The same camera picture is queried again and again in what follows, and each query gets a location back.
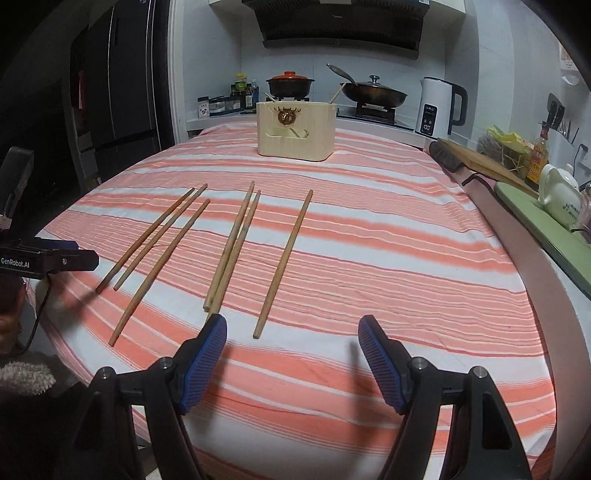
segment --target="condiment bottle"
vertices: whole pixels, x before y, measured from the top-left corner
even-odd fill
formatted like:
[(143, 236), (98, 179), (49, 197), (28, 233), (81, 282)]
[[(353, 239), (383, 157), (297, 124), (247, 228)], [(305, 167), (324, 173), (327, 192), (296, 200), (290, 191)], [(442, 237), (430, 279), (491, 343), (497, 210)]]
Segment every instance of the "condiment bottle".
[(256, 84), (256, 79), (252, 79), (252, 106), (256, 108), (258, 103), (258, 85)]
[(246, 108), (246, 75), (243, 73), (236, 74), (236, 92), (240, 97), (240, 107)]
[(245, 96), (246, 96), (246, 109), (252, 110), (252, 108), (253, 108), (253, 106), (252, 106), (252, 83), (246, 84)]
[(525, 178), (525, 182), (536, 191), (540, 187), (540, 175), (542, 169), (548, 163), (548, 156), (550, 154), (550, 149), (548, 147), (548, 129), (548, 124), (543, 122), (540, 136), (534, 143), (534, 152), (531, 155), (530, 161), (530, 171)]

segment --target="black refrigerator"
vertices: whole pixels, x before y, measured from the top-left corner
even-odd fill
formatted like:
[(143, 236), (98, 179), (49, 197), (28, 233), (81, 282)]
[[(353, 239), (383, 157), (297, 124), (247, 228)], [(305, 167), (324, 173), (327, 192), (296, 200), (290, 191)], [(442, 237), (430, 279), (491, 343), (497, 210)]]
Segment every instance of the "black refrigerator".
[(174, 145), (170, 0), (119, 0), (88, 30), (87, 124), (102, 181)]

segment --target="wooden cutting board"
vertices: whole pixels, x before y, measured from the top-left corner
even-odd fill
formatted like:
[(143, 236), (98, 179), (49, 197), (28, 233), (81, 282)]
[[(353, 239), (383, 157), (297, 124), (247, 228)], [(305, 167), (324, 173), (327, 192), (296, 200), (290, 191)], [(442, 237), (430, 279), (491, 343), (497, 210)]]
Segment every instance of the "wooden cutting board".
[(529, 188), (517, 175), (511, 173), (503, 165), (494, 161), (493, 159), (448, 140), (439, 139), (437, 142), (444, 145), (470, 170), (482, 173), (483, 175), (495, 179), (496, 181), (508, 183), (509, 185), (520, 189), (527, 195), (530, 195), (535, 199), (538, 198), (538, 194), (535, 190)]

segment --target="wire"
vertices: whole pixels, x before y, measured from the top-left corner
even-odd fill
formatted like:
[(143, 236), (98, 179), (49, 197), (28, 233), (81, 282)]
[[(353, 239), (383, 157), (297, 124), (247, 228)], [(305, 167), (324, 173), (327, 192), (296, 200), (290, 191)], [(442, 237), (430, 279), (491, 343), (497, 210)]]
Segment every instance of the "wire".
[(33, 337), (35, 336), (35, 333), (37, 331), (37, 327), (39, 326), (39, 320), (41, 319), (41, 315), (43, 314), (45, 304), (47, 303), (47, 299), (49, 298), (49, 294), (51, 291), (51, 278), (49, 277), (49, 275), (46, 275), (46, 278), (48, 283), (47, 291), (45, 292), (45, 297), (43, 297), (41, 305), (39, 305), (39, 310), (37, 311), (37, 318), (35, 318), (35, 325), (33, 325), (33, 331), (31, 332), (31, 336), (29, 337), (27, 344), (24, 347), (18, 347), (18, 350), (16, 352), (4, 353), (0, 355), (0, 358), (16, 358), (23, 355), (27, 350), (29, 350), (31, 342), (33, 341)]

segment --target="pan handle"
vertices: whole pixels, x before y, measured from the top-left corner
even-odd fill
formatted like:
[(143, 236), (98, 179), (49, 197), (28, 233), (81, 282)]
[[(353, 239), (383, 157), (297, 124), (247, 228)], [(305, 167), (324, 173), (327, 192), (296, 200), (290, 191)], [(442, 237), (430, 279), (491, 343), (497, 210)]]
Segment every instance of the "pan handle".
[(327, 63), (326, 66), (330, 68), (333, 72), (335, 72), (339, 77), (343, 77), (344, 79), (350, 81), (353, 85), (357, 85), (357, 82), (353, 80), (353, 77), (349, 75), (346, 71)]

